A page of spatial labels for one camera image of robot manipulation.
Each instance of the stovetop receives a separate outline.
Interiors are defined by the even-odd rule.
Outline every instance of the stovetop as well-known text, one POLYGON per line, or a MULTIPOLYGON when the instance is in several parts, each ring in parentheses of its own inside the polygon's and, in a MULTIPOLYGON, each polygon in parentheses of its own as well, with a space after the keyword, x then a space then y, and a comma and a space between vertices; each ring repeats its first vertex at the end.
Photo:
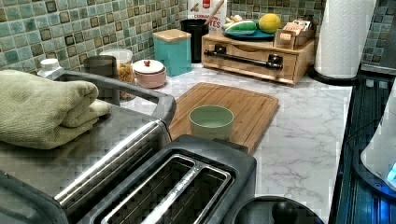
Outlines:
POLYGON ((360 71, 353 83, 329 223, 396 223, 396 201, 368 185, 353 167, 354 154, 375 133, 393 81, 392 76, 360 71))

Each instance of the metal handle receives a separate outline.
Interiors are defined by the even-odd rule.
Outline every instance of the metal handle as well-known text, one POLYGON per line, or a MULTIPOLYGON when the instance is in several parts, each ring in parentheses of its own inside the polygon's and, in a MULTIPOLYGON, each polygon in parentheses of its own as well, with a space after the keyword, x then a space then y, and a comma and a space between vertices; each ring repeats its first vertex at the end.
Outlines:
POLYGON ((162 119, 166 125, 170 125, 176 112, 175 97, 158 91, 149 90, 143 87, 131 85, 114 78, 101 77, 90 73, 81 73, 74 71, 64 71, 58 78, 60 81, 84 80, 89 81, 97 86, 103 86, 114 90, 131 93, 145 100, 157 104, 151 116, 162 119))
POLYGON ((274 69, 274 70, 283 69, 283 58, 282 56, 279 56, 277 54, 270 54, 268 56, 268 62, 262 62, 258 60, 226 54, 226 47, 217 44, 215 45, 215 50, 206 50, 204 52, 204 55, 216 57, 216 58, 228 59, 240 63, 250 63, 258 66, 263 66, 268 69, 274 69))

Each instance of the paper towel roll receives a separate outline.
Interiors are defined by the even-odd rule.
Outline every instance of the paper towel roll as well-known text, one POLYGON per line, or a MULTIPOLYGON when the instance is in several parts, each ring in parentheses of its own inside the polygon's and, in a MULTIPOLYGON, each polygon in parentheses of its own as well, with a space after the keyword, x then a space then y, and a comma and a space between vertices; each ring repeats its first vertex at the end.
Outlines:
POLYGON ((356 76, 375 10, 375 0, 328 0, 315 70, 326 77, 356 76))

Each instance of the toaster slot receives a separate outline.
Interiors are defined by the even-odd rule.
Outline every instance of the toaster slot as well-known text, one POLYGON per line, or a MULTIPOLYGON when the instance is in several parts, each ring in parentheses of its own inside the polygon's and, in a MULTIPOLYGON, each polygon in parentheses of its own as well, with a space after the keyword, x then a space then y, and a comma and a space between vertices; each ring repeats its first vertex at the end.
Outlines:
POLYGON ((160 223, 198 223, 210 211, 226 180, 226 175, 204 168, 164 213, 160 223))
POLYGON ((120 199, 101 223, 200 223, 231 180, 228 172, 176 154, 120 199))
POLYGON ((141 223, 194 165, 172 157, 115 207, 102 223, 141 223))

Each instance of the white marble countertop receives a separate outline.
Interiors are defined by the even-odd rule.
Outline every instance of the white marble countertop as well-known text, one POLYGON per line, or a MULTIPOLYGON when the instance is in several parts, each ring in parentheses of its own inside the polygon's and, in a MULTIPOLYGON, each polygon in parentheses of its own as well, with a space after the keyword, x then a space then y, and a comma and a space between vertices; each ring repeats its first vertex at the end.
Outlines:
MULTIPOLYGON (((292 87, 195 64, 187 74, 168 77, 166 85, 157 91, 177 99, 198 82, 257 91, 279 99, 274 120, 254 153, 258 162, 256 197, 293 199, 328 223, 352 88, 329 86, 308 76, 292 87)), ((143 113, 155 107, 140 98, 121 105, 143 113)))

